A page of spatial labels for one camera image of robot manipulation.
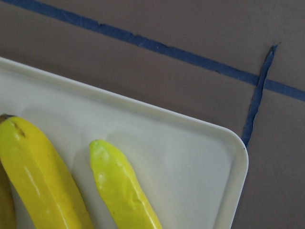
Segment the white rectangular bear tray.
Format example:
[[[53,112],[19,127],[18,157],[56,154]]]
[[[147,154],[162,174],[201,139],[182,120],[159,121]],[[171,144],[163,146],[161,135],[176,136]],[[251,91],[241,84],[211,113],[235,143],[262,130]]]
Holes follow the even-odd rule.
[[[131,163],[165,229],[229,229],[248,171],[234,132],[5,58],[0,111],[50,139],[74,177],[97,229],[116,227],[101,200],[89,144],[104,139]]]

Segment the yellow banana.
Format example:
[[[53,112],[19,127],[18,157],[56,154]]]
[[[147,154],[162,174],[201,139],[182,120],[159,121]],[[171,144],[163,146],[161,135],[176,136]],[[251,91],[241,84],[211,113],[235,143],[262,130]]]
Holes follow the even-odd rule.
[[[10,182],[2,164],[0,164],[0,228],[17,228]]]
[[[90,162],[101,199],[119,229],[160,229],[162,225],[125,154],[105,140],[90,143]]]
[[[35,228],[93,228],[71,173],[34,124],[18,116],[0,116],[0,161]]]

